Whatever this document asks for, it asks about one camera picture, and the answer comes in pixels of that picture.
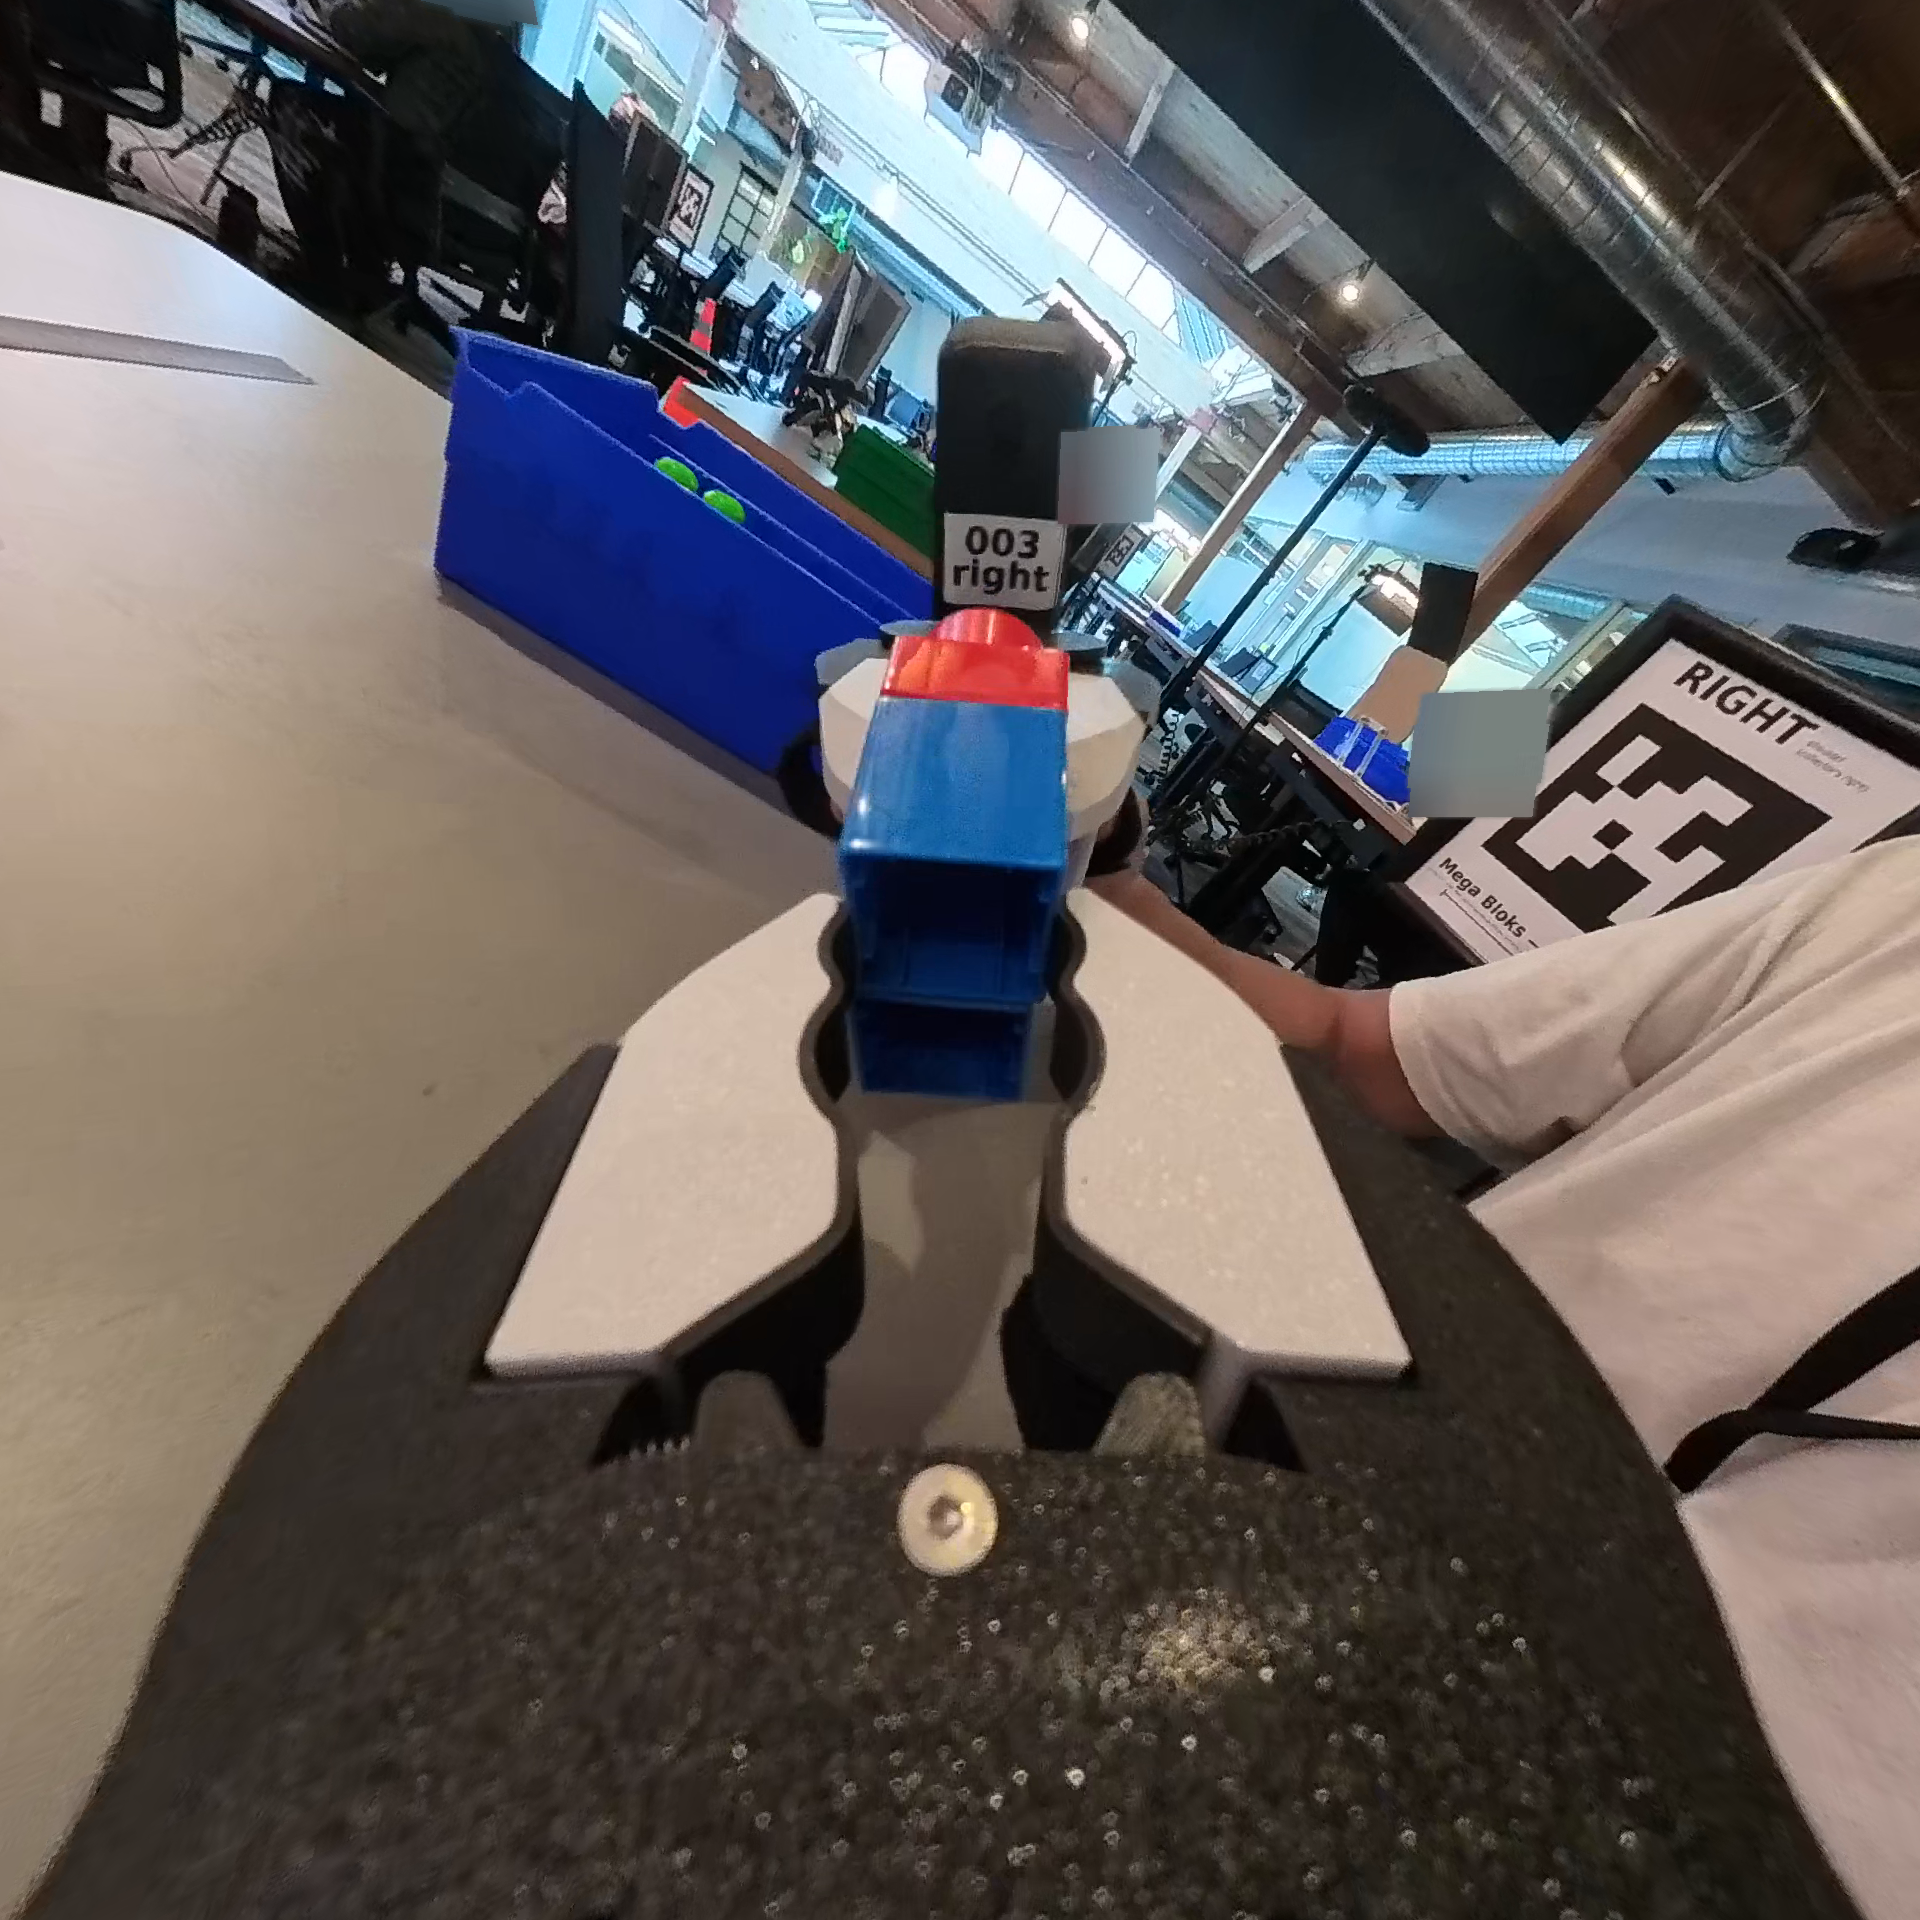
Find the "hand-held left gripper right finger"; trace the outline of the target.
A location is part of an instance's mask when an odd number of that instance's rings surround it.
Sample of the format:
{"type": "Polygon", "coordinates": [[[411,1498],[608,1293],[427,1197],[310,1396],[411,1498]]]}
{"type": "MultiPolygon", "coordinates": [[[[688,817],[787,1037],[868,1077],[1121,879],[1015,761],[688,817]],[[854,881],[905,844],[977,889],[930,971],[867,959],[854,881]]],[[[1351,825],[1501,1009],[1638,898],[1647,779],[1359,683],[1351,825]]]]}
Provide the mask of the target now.
{"type": "Polygon", "coordinates": [[[1187,1342],[1202,1386],[1399,1381],[1411,1352],[1280,1037],[1089,889],[1059,939],[1059,1250],[1187,1342]]]}

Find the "framed marker sign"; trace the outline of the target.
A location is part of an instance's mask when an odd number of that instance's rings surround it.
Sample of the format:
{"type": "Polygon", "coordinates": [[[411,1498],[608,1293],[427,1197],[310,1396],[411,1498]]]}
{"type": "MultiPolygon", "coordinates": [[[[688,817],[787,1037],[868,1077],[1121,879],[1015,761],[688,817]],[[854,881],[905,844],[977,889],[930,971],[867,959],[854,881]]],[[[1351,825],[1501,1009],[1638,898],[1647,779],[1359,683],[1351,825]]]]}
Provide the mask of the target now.
{"type": "Polygon", "coordinates": [[[1916,717],[1668,598],[1555,708],[1532,814],[1425,821],[1385,889],[1492,963],[1916,837],[1916,804],[1916,717]]]}

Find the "blue single-stud toy block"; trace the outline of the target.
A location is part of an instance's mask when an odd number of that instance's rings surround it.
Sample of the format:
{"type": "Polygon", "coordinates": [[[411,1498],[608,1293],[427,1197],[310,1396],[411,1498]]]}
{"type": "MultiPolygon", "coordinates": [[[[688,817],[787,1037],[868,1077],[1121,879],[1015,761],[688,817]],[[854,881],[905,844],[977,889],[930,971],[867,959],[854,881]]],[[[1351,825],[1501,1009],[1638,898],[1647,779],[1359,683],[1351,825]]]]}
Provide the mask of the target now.
{"type": "Polygon", "coordinates": [[[1029,1082],[1035,1004],[951,1009],[862,994],[849,1043],[867,1094],[1015,1103],[1029,1082]]]}
{"type": "Polygon", "coordinates": [[[1068,891],[1068,717],[878,699],[838,881],[867,1001],[1029,1011],[1068,891]]]}

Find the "person's right forearm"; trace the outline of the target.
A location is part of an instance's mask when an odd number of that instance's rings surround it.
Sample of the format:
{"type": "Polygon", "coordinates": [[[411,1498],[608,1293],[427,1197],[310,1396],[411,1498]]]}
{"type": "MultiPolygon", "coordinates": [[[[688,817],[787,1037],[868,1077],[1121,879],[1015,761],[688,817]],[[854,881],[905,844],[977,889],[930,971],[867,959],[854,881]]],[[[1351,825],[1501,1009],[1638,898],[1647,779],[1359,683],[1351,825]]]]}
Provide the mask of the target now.
{"type": "Polygon", "coordinates": [[[1402,1143],[1445,1143],[1419,1108],[1390,1037],[1385,990],[1334,990],[1304,974],[1217,945],[1187,920],[1144,875],[1101,875],[1093,896],[1213,974],[1282,1046],[1318,1059],[1344,1094],[1402,1143]]]}

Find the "black microphone stand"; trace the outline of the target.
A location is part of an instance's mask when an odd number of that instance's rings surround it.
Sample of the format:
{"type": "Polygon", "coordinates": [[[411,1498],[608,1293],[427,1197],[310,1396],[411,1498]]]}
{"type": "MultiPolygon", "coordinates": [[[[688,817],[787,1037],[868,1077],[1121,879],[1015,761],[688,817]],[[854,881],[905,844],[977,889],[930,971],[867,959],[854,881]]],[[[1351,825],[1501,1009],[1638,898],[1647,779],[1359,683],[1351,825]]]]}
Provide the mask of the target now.
{"type": "MultiPolygon", "coordinates": [[[[1348,388],[1351,414],[1365,424],[1359,445],[1344,458],[1334,478],[1320,487],[1314,509],[1290,526],[1290,536],[1280,541],[1280,553],[1263,565],[1252,584],[1235,598],[1229,622],[1187,656],[1183,666],[1162,687],[1162,708],[1187,710],[1187,687],[1202,680],[1217,644],[1235,632],[1235,624],[1252,612],[1263,591],[1280,578],[1280,567],[1290,558],[1290,553],[1318,531],[1320,512],[1338,500],[1338,493],[1365,471],[1376,445],[1390,452],[1419,460],[1431,452],[1431,435],[1390,402],[1383,402],[1375,388],[1355,382],[1348,388]]],[[[1162,770],[1158,797],[1153,797],[1153,840],[1167,840],[1183,817],[1199,783],[1206,779],[1213,761],[1187,746],[1178,761],[1162,770]]]]}

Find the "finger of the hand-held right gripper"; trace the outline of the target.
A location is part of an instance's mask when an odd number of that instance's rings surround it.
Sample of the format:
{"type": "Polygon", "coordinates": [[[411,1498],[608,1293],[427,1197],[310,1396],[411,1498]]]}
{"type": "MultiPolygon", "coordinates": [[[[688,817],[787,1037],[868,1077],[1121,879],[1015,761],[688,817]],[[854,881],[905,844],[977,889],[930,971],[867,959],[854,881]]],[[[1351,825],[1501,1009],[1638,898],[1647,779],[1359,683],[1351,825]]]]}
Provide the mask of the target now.
{"type": "Polygon", "coordinates": [[[831,644],[814,660],[818,680],[818,779],[826,794],[826,837],[845,833],[856,767],[883,699],[891,644],[831,644]]]}
{"type": "Polygon", "coordinates": [[[1062,875],[1121,875],[1144,840],[1136,794],[1148,740],[1148,678],[1115,660],[1068,660],[1068,866],[1062,875]]]}

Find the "metal ventilation duct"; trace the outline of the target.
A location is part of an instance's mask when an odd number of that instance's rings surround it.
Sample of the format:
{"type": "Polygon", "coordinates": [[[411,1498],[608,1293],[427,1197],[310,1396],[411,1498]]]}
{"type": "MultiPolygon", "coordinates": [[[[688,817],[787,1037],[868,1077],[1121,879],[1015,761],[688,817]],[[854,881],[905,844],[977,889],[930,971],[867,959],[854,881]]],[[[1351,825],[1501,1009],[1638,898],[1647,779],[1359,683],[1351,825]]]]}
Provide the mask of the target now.
{"type": "Polygon", "coordinates": [[[1718,478],[1805,458],[1831,388],[1808,300],[1728,213],[1701,205],[1582,32],[1555,3],[1370,0],[1365,13],[1696,371],[1722,410],[1718,478]]]}

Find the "stack of green crates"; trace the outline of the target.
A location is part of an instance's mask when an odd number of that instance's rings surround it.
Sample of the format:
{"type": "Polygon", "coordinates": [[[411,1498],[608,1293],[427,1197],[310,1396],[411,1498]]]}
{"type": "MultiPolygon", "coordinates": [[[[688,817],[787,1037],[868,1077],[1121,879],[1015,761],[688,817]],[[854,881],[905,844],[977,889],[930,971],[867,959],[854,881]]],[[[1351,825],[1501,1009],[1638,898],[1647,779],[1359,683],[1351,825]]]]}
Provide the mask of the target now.
{"type": "Polygon", "coordinates": [[[873,526],[891,531],[917,555],[936,558],[937,512],[936,512],[936,467],[911,446],[862,424],[835,467],[835,493],[873,526]]]}

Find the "person's white shirt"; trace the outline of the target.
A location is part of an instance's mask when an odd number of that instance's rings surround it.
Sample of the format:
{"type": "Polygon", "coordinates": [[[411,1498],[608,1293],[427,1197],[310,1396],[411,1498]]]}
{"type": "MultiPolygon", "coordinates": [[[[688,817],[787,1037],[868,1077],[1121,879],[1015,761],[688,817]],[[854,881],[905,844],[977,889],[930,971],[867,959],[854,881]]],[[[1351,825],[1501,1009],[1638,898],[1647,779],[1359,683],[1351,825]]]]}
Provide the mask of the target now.
{"type": "MultiPolygon", "coordinates": [[[[1482,1226],[1652,1458],[1920,1256],[1920,853],[1888,840],[1390,990],[1482,1226]]],[[[1866,1914],[1916,1914],[1916,1441],[1747,1441],[1681,1498],[1782,1773],[1866,1914]]]]}

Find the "red two-stud toy block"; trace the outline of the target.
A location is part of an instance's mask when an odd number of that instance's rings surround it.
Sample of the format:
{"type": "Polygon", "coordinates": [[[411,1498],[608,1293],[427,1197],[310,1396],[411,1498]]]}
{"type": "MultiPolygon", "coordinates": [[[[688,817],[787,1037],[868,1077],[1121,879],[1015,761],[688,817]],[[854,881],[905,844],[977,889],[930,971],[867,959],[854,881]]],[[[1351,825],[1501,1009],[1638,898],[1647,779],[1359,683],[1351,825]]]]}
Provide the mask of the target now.
{"type": "Polygon", "coordinates": [[[1068,656],[1015,612],[960,606],[891,641],[883,699],[1068,710],[1068,656]]]}

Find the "orange traffic cone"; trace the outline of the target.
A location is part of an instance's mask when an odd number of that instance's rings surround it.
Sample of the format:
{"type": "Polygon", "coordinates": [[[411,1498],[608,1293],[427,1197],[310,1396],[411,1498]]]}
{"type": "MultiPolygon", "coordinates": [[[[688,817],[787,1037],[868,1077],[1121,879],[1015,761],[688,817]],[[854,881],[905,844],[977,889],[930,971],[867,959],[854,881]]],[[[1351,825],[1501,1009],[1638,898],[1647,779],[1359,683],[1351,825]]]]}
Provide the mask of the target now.
{"type": "Polygon", "coordinates": [[[694,424],[694,404],[688,404],[694,394],[735,398],[734,371],[717,359],[717,327],[720,327],[720,300],[703,298],[694,309],[694,332],[683,332],[683,334],[656,332],[656,344],[662,350],[662,359],[676,376],[662,398],[662,410],[676,424],[694,424]]]}

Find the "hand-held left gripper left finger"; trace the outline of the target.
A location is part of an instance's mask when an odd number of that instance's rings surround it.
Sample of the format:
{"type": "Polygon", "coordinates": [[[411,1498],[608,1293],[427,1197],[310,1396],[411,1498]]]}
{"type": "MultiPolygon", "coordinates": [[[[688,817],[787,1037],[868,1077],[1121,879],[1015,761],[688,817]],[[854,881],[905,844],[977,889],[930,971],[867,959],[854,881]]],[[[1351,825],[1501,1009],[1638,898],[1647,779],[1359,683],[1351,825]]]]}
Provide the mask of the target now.
{"type": "Polygon", "coordinates": [[[838,898],[804,896],[661,994],[616,1043],[580,1143],[486,1338],[491,1380],[662,1374],[753,1311],[867,1298],[854,1144],[818,1046],[838,898]]]}

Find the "blue plastic storage bin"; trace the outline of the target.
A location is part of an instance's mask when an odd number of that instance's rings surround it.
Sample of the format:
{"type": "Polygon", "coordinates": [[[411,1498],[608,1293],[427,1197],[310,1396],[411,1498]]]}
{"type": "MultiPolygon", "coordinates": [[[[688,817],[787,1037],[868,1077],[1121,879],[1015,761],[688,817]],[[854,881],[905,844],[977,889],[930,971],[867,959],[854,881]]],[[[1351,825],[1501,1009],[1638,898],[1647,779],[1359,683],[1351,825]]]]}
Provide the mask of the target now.
{"type": "Polygon", "coordinates": [[[622,371],[457,332],[435,567],[683,731],[774,774],[814,660],[930,618],[930,580],[622,371]],[[748,520],[661,478],[681,458],[748,520]]]}

